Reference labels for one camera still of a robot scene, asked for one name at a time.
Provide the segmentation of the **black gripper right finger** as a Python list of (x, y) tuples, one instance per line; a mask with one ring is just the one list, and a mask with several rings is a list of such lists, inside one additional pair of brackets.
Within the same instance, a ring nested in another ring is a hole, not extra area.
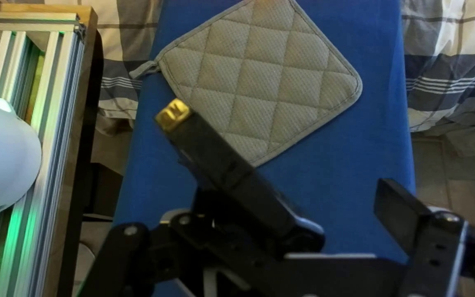
[(452, 212), (432, 212), (394, 180), (379, 180), (374, 215), (407, 255), (399, 297), (455, 297), (466, 223)]

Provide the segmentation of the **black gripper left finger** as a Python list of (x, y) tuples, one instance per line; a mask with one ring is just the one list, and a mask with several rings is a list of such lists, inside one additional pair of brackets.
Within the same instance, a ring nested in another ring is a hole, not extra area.
[(282, 273), (282, 205), (273, 194), (198, 190), (193, 209), (171, 220), (203, 270), (229, 276)]

